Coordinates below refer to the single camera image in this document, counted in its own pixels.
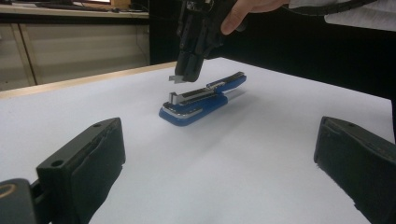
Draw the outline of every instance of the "white table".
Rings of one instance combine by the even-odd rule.
[[[0,180],[33,182],[54,151],[120,117],[127,162],[91,223],[369,223],[315,165],[315,143],[323,116],[394,143],[390,100],[226,59],[175,85],[173,66],[0,93]],[[158,116],[169,92],[238,71],[247,82],[205,118],[177,127]]]

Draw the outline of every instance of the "blue stapler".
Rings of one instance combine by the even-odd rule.
[[[163,104],[160,117],[176,126],[186,126],[204,117],[217,108],[226,105],[228,98],[224,91],[234,89],[245,82],[247,77],[238,72],[230,77],[209,83],[205,88],[177,95],[169,93],[169,102]]]

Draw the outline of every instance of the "sleeve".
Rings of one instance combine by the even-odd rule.
[[[346,0],[290,0],[289,8],[320,7]],[[324,17],[327,23],[396,32],[396,1],[378,0],[363,7]]]

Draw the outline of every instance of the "finger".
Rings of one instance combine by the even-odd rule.
[[[229,35],[241,24],[251,9],[252,6],[248,1],[238,0],[221,24],[221,32],[224,35]]]

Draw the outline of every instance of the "human hand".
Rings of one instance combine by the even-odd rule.
[[[224,35],[234,31],[249,12],[268,12],[288,4],[290,0],[237,0],[221,25]]]

